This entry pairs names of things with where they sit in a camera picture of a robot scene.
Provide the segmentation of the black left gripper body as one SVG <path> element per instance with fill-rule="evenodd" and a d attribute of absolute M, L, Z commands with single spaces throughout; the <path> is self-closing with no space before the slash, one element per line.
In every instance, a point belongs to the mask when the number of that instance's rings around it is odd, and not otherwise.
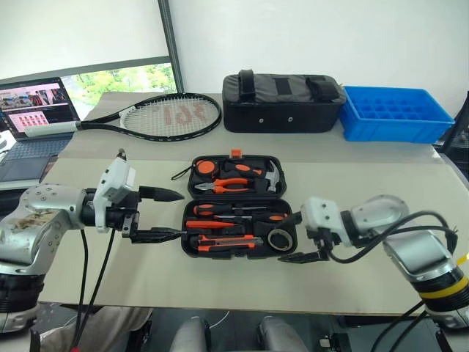
<path fill-rule="evenodd" d="M 122 233 L 123 238 L 135 238 L 139 225 L 139 192 L 132 191 L 118 203 L 106 207 L 106 226 Z"/>

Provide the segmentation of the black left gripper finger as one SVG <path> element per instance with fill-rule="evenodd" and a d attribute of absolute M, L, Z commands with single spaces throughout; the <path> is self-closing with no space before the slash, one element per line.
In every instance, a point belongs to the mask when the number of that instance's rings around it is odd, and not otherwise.
<path fill-rule="evenodd" d="M 173 241 L 185 234 L 185 231 L 168 227 L 152 227 L 150 230 L 136 230 L 130 234 L 131 243 L 163 243 Z"/>
<path fill-rule="evenodd" d="M 177 191 L 153 186 L 140 186 L 139 199 L 151 199 L 155 202 L 174 202 L 184 199 Z"/>

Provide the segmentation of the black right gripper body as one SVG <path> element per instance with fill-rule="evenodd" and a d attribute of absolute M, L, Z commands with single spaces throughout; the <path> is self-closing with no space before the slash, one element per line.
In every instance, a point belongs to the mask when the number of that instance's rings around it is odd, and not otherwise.
<path fill-rule="evenodd" d="M 319 227 L 317 230 L 306 230 L 307 236 L 317 247 L 318 257 L 329 257 L 333 249 L 333 236 L 329 229 Z"/>

